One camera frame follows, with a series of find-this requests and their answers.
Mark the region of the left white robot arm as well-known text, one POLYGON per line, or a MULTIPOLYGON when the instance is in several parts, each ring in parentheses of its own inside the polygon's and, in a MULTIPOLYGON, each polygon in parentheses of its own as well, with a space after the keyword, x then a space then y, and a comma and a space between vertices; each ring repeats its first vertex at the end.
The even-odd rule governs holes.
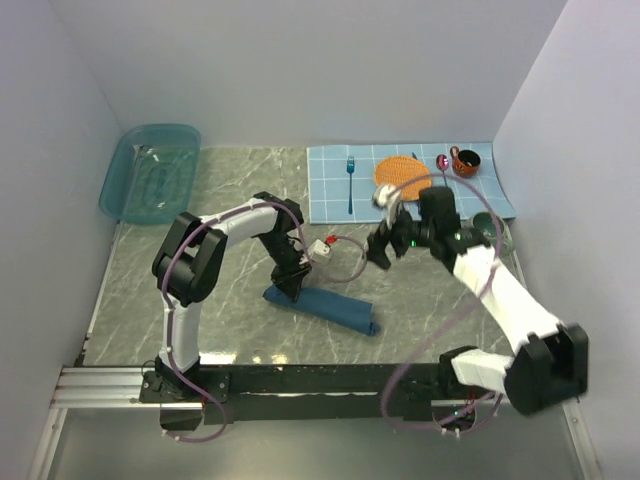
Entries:
POLYGON ((216 286, 224 255, 231 247, 257 238, 274 262, 272 285, 297 301, 311 264, 288 233, 304 223, 300 205, 260 192, 225 212, 198 217, 180 214, 152 263, 164 301, 164 332, 155 371, 163 390, 178 402, 197 393, 200 365, 198 332, 202 302, 216 286))

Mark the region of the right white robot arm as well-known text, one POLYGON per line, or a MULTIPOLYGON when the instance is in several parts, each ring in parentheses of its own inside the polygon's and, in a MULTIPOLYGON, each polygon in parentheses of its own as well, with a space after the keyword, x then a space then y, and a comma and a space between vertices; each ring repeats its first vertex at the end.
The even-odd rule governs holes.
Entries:
POLYGON ((388 247, 402 257, 423 247, 460 281, 497 322, 512 349, 509 356, 460 347, 441 355, 439 390, 460 398, 471 387, 505 395, 526 416, 584 395, 588 389, 589 338, 577 324, 565 325, 546 310, 499 259, 491 242, 462 224, 452 190, 419 193, 419 220, 404 208, 393 185, 380 185, 373 203, 385 218, 367 238, 366 258, 391 266, 388 247))

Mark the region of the blue t shirt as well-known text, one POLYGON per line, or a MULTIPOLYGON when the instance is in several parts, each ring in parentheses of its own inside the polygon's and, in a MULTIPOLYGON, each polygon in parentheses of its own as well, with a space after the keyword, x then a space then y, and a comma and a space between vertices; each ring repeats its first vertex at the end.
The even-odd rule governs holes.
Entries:
POLYGON ((263 298, 274 305, 310 314, 367 336, 375 336, 381 331, 374 319, 372 303, 329 290, 304 288, 294 302, 271 286, 264 291, 263 298))

